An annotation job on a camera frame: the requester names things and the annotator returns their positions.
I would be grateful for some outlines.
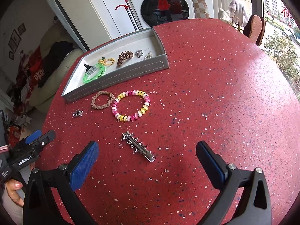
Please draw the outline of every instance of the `fingernail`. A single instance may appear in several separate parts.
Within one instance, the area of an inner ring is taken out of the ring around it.
[[[15,183],[15,187],[18,188],[18,189],[20,189],[20,188],[23,187],[23,185],[21,183]]]

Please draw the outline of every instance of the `beige armchair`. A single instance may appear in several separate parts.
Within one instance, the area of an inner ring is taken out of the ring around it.
[[[55,42],[59,41],[68,41],[73,43],[74,47],[76,47],[76,43],[65,30],[63,25],[60,22],[57,22],[41,39],[40,53],[42,58],[49,53],[51,46]],[[58,69],[56,69],[49,77],[44,86],[42,88],[39,88],[38,86],[34,88],[29,100],[29,105],[31,107],[35,107],[40,112],[47,113],[63,78],[71,66],[75,63],[76,59],[81,55],[83,55],[83,51],[81,49],[74,49],[70,52],[62,61]]]

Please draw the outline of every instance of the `gray box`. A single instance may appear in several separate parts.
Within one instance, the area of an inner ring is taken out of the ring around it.
[[[143,51],[143,57],[134,56],[132,59],[124,61],[120,67],[117,67],[121,52],[131,51],[135,54],[138,49]],[[150,51],[152,58],[144,60],[144,57]],[[83,76],[86,67],[83,64],[93,66],[102,57],[106,59],[114,58],[115,63],[105,66],[106,71],[103,76],[84,84]],[[158,35],[153,28],[144,29],[112,40],[84,55],[72,73],[62,97],[67,102],[73,102],[109,86],[167,68],[169,68],[169,62]]]

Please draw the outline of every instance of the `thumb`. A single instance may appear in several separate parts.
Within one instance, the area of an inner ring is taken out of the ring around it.
[[[23,187],[22,183],[14,180],[14,179],[10,179],[6,183],[6,190],[7,190],[8,196],[12,199],[13,202],[15,202],[16,204],[18,204],[19,206],[23,206],[24,202],[20,198],[20,196],[18,195],[18,193],[16,192],[16,190],[19,190],[22,187]]]

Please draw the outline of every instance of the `checkered ironing board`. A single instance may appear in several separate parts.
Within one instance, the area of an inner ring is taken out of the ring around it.
[[[209,11],[205,0],[193,0],[196,19],[209,19]]]

